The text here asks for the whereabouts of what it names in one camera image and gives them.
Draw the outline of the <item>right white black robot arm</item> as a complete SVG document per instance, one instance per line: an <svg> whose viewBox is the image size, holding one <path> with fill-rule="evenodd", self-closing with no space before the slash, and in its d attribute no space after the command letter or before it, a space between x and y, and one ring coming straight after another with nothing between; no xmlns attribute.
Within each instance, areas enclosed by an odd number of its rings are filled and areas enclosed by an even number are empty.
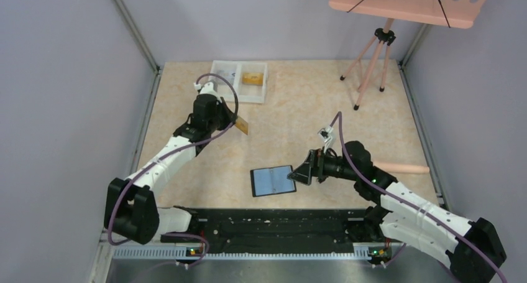
<svg viewBox="0 0 527 283"><path fill-rule="evenodd" d="M506 261L494 225L455 215L412 192L396 177L378 168L359 141L347 142L342 155L311 149L288 178L310 185L328 177L351 180L365 200L365 227L371 238L401 241L433 257L459 282L490 282Z"/></svg>

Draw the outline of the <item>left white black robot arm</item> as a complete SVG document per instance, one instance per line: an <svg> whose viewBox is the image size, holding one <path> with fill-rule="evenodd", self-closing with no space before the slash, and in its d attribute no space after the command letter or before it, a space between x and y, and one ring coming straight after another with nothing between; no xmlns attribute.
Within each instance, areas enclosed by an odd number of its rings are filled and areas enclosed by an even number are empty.
<svg viewBox="0 0 527 283"><path fill-rule="evenodd" d="M153 239L160 224L156 193L211 141L233 127L238 111L238 103L230 110L222 97L198 95L186 121L157 155L125 179L116 177L109 183L104 228L112 245L118 244L112 239L113 233L139 244Z"/></svg>

